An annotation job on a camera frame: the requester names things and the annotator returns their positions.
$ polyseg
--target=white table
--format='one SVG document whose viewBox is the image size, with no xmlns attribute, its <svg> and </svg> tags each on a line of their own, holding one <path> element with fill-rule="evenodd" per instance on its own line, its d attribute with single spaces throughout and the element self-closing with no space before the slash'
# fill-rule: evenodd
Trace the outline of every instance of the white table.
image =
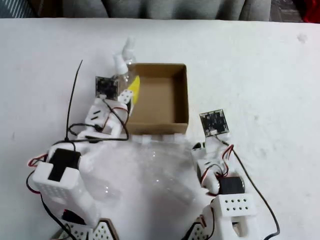
<svg viewBox="0 0 320 240">
<path fill-rule="evenodd" d="M 186 64 L 188 139 L 204 138 L 199 113 L 224 109 L 232 142 L 278 218 L 281 235 L 274 239 L 319 239 L 320 25 L 1 19 L 0 34 L 1 239 L 43 240 L 58 229 L 39 196 L 25 187 L 26 162 L 63 137 L 80 60 L 71 123 L 83 121 L 94 99 L 94 77 L 114 73 L 112 53 L 128 35 L 136 36 L 139 62 Z M 255 199 L 266 236 L 275 225 Z M 179 239 L 202 207 L 186 211 L 189 221 L 177 220 L 171 235 L 146 225 L 145 212 L 125 221 L 110 216 L 121 239 L 151 239 L 148 229 L 153 239 L 159 233 Z"/>
</svg>

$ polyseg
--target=gray fabric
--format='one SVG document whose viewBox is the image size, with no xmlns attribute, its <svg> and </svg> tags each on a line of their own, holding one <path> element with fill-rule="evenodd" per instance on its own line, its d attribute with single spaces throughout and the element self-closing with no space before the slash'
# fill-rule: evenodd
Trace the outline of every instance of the gray fabric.
<svg viewBox="0 0 320 240">
<path fill-rule="evenodd" d="M 27 0 L 0 0 L 0 18 L 34 18 Z"/>
<path fill-rule="evenodd" d="M 102 0 L 110 18 L 269 21 L 271 0 Z"/>
</svg>

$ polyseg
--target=black cable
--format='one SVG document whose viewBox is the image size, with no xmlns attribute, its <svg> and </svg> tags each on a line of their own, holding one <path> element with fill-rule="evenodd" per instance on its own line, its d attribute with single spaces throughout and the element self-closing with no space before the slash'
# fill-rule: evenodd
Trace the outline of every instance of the black cable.
<svg viewBox="0 0 320 240">
<path fill-rule="evenodd" d="M 95 129 L 97 129 L 97 126 L 96 125 L 92 125 L 92 124 L 87 124 L 87 123 L 73 123 L 73 124 L 71 124 L 71 126 L 68 128 L 68 131 L 72 134 L 72 135 L 74 135 L 74 136 L 77 136 L 78 134 L 76 134 L 74 131 L 72 131 L 71 129 L 73 128 L 73 127 L 76 127 L 76 126 L 86 126 L 86 127 L 93 127 L 93 128 L 95 128 Z"/>
<path fill-rule="evenodd" d="M 224 171 L 222 171 L 222 168 L 218 165 L 218 164 L 211 164 L 210 166 L 208 166 L 208 168 L 212 168 L 213 166 L 216 166 L 216 167 L 218 167 L 219 169 L 220 169 L 220 171 L 221 171 L 221 175 L 223 175 L 224 174 Z"/>
<path fill-rule="evenodd" d="M 229 143 L 227 143 L 226 141 L 223 141 L 223 140 L 220 140 L 216 135 L 215 135 L 215 138 L 221 142 L 222 144 L 226 145 L 226 146 L 229 146 Z M 253 188 L 256 190 L 256 192 L 259 194 L 259 196 L 261 197 L 261 199 L 263 200 L 264 204 L 266 205 L 266 207 L 269 209 L 272 217 L 273 217 L 273 220 L 274 220 L 274 223 L 275 223 L 275 226 L 276 226 L 276 232 L 274 233 L 271 233 L 269 234 L 268 236 L 266 236 L 264 238 L 264 240 L 269 240 L 270 238 L 273 238 L 277 235 L 280 234 L 280 226 L 279 226 L 279 223 L 278 223 L 278 220 L 276 218 L 276 215 L 274 214 L 274 211 L 271 209 L 271 207 L 269 206 L 267 200 L 265 199 L 265 197 L 262 195 L 262 193 L 259 191 L 259 189 L 257 188 L 257 186 L 254 184 L 254 181 L 251 179 L 251 177 L 249 176 L 249 173 L 247 172 L 244 164 L 242 163 L 242 161 L 240 160 L 240 157 L 238 156 L 238 154 L 236 153 L 236 151 L 233 149 L 232 150 L 236 159 L 238 160 L 239 164 L 241 165 L 246 177 L 249 179 L 250 183 L 252 184 Z"/>
<path fill-rule="evenodd" d="M 98 143 L 98 142 L 102 142 L 102 141 L 128 141 L 129 140 L 129 131 L 126 127 L 126 124 L 124 123 L 124 121 L 121 120 L 119 115 L 110 107 L 110 105 L 104 99 L 102 101 L 110 109 L 111 113 L 113 113 L 117 117 L 117 119 L 120 121 L 120 123 L 125 131 L 125 134 L 126 134 L 125 138 L 100 138 L 100 137 L 97 137 L 97 138 L 90 138 L 90 139 L 60 140 L 60 141 L 55 142 L 53 145 L 61 144 L 61 143 L 82 143 L 82 142 L 96 142 L 96 143 Z"/>
<path fill-rule="evenodd" d="M 104 99 L 102 99 L 102 101 L 103 101 L 103 102 L 105 103 L 105 105 L 109 108 L 110 112 L 113 113 L 113 114 L 116 116 L 116 118 L 120 121 L 120 123 L 121 123 L 121 125 L 122 125 L 122 127 L 123 127 L 123 129 L 124 129 L 124 131 L 125 131 L 126 138 L 127 138 L 127 140 L 128 140 L 128 139 L 129 139 L 129 132 L 128 132 L 128 129 L 127 129 L 126 124 L 124 123 L 124 121 L 121 120 L 121 118 L 120 118 L 119 115 L 115 112 L 115 110 L 113 110 L 113 109 L 111 108 L 111 106 L 110 106 Z M 127 122 L 128 119 L 129 119 L 129 112 L 127 111 L 127 117 L 126 117 L 126 121 L 125 121 L 125 122 Z"/>
<path fill-rule="evenodd" d="M 43 204 L 43 207 L 45 209 L 45 211 L 49 214 L 49 216 L 57 223 L 59 224 L 59 226 L 70 236 L 70 238 L 72 238 L 72 240 L 77 240 L 75 238 L 75 236 L 72 235 L 71 231 L 69 231 L 65 225 L 63 225 L 63 223 L 58 219 L 56 218 L 55 215 L 53 215 L 53 213 L 49 210 L 49 208 L 47 207 L 47 205 L 45 204 L 44 202 L 44 199 L 42 197 L 42 195 L 40 194 L 40 197 L 41 197 L 41 201 L 42 201 L 42 204 Z"/>
<path fill-rule="evenodd" d="M 211 208 L 211 212 L 212 212 L 212 221 L 213 221 L 213 226 L 212 226 L 212 232 L 211 232 L 211 234 L 210 234 L 210 236 L 208 236 L 205 240 L 208 240 L 208 239 L 210 239 L 212 236 L 213 236 L 213 234 L 214 234 L 214 232 L 215 232 L 215 212 L 214 212 L 214 209 L 212 208 L 212 207 L 210 207 Z"/>
<path fill-rule="evenodd" d="M 71 92 L 71 96 L 70 96 L 70 101 L 69 101 L 69 108 L 68 108 L 68 114 L 66 116 L 66 127 L 65 127 L 65 141 L 68 141 L 68 127 L 69 127 L 69 116 L 70 116 L 70 109 L 71 109 L 71 103 L 72 103 L 72 98 L 74 97 L 74 91 L 75 91 L 75 86 L 76 86 L 76 82 L 77 82 L 77 77 L 78 77 L 78 72 L 79 69 L 81 67 L 83 60 L 81 60 L 80 65 L 76 71 L 75 77 L 74 77 L 74 81 L 73 81 L 73 87 L 72 87 L 72 92 Z"/>
<path fill-rule="evenodd" d="M 30 192 L 34 193 L 34 194 L 41 194 L 39 191 L 34 190 L 30 185 L 29 185 L 29 178 L 31 177 L 31 175 L 35 172 L 35 170 L 33 170 L 27 177 L 25 180 L 25 185 L 26 187 L 30 190 Z"/>
</svg>

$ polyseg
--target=brown cardboard box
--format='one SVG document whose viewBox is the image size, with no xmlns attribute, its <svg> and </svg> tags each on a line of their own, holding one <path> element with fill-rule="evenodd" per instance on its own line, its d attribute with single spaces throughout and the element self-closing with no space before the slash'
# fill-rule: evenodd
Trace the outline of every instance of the brown cardboard box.
<svg viewBox="0 0 320 240">
<path fill-rule="evenodd" d="M 184 134 L 189 122 L 186 65 L 139 63 L 133 67 L 140 76 L 140 91 L 127 123 L 129 132 Z"/>
</svg>

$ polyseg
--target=black circuit board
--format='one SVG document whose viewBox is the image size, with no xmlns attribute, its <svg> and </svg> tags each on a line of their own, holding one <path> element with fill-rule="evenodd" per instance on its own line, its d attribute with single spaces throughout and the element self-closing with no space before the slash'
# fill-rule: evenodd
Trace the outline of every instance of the black circuit board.
<svg viewBox="0 0 320 240">
<path fill-rule="evenodd" d="M 117 77 L 95 77 L 95 96 L 106 95 L 106 99 L 118 100 L 118 85 Z"/>
<path fill-rule="evenodd" d="M 206 137 L 229 132 L 223 109 L 201 113 L 200 119 Z"/>
</svg>

